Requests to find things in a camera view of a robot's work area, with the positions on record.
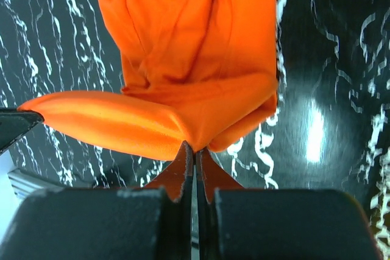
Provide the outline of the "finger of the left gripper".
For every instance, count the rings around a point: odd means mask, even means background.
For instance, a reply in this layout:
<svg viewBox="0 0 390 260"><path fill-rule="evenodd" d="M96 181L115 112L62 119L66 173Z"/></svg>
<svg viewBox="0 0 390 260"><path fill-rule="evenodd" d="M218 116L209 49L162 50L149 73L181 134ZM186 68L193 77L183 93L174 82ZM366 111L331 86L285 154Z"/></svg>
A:
<svg viewBox="0 0 390 260"><path fill-rule="evenodd" d="M1 153L44 121L43 116L37 112L19 111L16 108L1 108L0 117Z"/></svg>

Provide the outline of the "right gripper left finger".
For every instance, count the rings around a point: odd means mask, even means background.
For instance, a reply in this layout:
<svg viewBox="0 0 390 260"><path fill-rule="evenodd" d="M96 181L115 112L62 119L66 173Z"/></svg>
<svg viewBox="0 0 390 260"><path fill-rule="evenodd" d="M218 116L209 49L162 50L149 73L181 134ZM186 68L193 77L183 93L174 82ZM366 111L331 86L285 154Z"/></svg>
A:
<svg viewBox="0 0 390 260"><path fill-rule="evenodd" d="M139 189L33 192L5 235L7 259L190 259L192 150Z"/></svg>

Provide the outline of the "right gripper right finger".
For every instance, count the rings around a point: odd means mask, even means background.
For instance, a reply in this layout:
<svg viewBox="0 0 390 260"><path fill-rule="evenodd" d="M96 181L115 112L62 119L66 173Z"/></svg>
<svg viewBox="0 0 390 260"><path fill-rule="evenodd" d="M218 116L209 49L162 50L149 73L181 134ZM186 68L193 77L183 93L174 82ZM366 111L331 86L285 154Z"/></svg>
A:
<svg viewBox="0 0 390 260"><path fill-rule="evenodd" d="M201 259L381 259L360 204L332 189L246 189L195 156Z"/></svg>

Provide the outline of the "orange t shirt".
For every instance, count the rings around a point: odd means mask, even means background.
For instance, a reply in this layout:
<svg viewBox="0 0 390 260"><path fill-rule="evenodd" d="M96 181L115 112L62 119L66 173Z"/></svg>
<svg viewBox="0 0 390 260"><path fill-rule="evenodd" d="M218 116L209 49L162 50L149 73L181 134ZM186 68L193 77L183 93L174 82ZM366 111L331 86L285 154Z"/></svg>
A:
<svg viewBox="0 0 390 260"><path fill-rule="evenodd" d="M119 94L23 103L79 141L154 160L221 152L275 113L276 0L98 0L120 54Z"/></svg>

